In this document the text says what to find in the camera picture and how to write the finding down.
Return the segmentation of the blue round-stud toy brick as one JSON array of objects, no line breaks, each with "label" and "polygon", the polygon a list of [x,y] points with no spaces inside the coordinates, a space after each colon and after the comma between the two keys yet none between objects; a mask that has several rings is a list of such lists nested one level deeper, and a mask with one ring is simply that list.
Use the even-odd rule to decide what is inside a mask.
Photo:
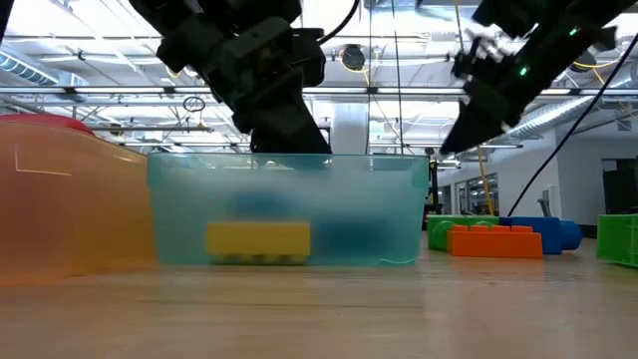
[{"label": "blue round-stud toy brick", "polygon": [[541,234],[545,255],[561,254],[563,250],[576,250],[582,241],[580,227],[573,221],[558,217],[507,216],[499,219],[501,225],[530,226]]}]

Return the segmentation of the red foam die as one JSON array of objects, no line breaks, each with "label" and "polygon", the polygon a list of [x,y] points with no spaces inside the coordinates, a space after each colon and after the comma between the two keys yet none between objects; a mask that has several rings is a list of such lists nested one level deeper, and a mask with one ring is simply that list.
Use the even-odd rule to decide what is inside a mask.
[{"label": "red foam die", "polygon": [[0,115],[0,124],[7,123],[12,127],[15,132],[26,134],[27,132],[43,132],[47,129],[53,129],[59,131],[63,129],[65,131],[83,133],[86,136],[95,137],[95,133],[84,123],[74,118],[60,116],[60,115],[47,115],[47,114],[13,114],[13,115]]}]

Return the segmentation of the silver ventilation duct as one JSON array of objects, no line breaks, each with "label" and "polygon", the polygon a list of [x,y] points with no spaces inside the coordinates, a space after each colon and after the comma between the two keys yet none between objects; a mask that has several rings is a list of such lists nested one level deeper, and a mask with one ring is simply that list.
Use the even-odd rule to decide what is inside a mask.
[{"label": "silver ventilation duct", "polygon": [[[593,96],[587,96],[566,101],[561,104],[545,105],[537,110],[525,114],[519,124],[492,142],[504,144],[528,139],[556,128],[560,125],[576,121],[593,102]],[[638,110],[638,96],[603,96],[590,110],[589,115],[599,111],[628,109]]]}]

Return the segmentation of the blue two-stud toy brick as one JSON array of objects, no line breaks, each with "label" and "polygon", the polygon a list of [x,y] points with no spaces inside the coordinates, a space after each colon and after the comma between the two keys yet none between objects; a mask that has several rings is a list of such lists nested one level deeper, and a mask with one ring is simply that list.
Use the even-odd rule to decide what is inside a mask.
[{"label": "blue two-stud toy brick", "polygon": [[327,216],[311,224],[314,263],[371,265],[392,248],[392,230],[384,219]]}]

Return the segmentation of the orange flat toy brick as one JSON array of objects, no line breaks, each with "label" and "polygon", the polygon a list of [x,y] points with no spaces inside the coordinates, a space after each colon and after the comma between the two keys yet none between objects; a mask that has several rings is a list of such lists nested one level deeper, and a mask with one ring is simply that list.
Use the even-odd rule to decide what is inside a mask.
[{"label": "orange flat toy brick", "polygon": [[447,232],[447,252],[453,256],[541,259],[542,236],[531,226],[454,224]]}]

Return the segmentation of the green double-stud toy brick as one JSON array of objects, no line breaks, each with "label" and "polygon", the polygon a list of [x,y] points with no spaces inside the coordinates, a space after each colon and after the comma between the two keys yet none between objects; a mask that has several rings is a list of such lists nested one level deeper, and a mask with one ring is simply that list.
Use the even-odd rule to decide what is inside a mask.
[{"label": "green double-stud toy brick", "polygon": [[638,268],[638,214],[600,214],[596,254],[603,261]]}]

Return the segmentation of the orange translucent plastic bin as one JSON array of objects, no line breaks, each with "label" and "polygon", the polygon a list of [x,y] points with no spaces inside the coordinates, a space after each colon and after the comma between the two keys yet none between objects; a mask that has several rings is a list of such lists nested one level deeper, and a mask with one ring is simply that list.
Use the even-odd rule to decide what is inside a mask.
[{"label": "orange translucent plastic bin", "polygon": [[94,136],[0,124],[0,285],[155,264],[146,175]]}]

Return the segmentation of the black cabinet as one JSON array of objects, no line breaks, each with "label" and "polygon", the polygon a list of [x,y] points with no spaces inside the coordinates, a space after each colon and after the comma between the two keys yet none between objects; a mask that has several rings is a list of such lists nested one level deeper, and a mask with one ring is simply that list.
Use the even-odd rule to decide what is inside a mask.
[{"label": "black cabinet", "polygon": [[638,160],[603,160],[602,165],[606,213],[638,213]]}]

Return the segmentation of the green rectangular toy brick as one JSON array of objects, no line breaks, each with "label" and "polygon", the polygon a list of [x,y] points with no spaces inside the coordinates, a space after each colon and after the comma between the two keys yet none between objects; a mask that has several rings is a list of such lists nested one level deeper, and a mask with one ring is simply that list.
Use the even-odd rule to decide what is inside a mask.
[{"label": "green rectangular toy brick", "polygon": [[431,214],[428,216],[428,248],[431,250],[447,250],[447,231],[454,225],[464,226],[498,225],[499,217],[493,215],[455,215],[455,214]]}]

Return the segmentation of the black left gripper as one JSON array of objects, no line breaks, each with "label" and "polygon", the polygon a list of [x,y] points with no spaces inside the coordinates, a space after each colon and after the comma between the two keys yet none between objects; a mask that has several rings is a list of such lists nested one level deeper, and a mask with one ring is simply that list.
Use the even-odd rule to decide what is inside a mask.
[{"label": "black left gripper", "polygon": [[158,57],[204,79],[235,127],[251,133],[253,153],[332,153],[302,98],[303,88],[323,81],[322,29],[266,17],[235,33],[207,17],[169,17],[157,30]]}]

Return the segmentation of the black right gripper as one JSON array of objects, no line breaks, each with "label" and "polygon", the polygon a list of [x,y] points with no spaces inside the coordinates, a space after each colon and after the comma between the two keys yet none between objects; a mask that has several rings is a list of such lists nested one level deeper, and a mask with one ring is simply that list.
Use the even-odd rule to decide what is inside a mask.
[{"label": "black right gripper", "polygon": [[452,73],[465,81],[468,97],[458,100],[459,115],[440,148],[457,154],[504,134],[520,121],[524,108],[590,47],[612,49],[614,27],[535,29],[516,53],[475,36],[470,49],[455,55]]}]

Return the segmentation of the long yellow toy brick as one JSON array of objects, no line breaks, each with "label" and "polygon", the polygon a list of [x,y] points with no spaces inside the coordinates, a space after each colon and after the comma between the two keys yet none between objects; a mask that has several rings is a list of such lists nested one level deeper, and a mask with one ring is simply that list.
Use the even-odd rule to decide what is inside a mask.
[{"label": "long yellow toy brick", "polygon": [[300,222],[212,222],[206,253],[215,263],[298,265],[311,255],[311,227]]}]

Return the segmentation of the teal translucent plastic bin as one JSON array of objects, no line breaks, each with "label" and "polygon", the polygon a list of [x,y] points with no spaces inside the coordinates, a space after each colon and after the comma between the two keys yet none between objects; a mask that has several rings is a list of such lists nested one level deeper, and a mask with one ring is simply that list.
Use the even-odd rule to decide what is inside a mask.
[{"label": "teal translucent plastic bin", "polygon": [[212,222],[300,222],[327,216],[379,218],[393,248],[376,263],[409,265],[420,254],[429,162],[364,155],[154,154],[149,157],[155,244],[164,264],[215,263]]}]

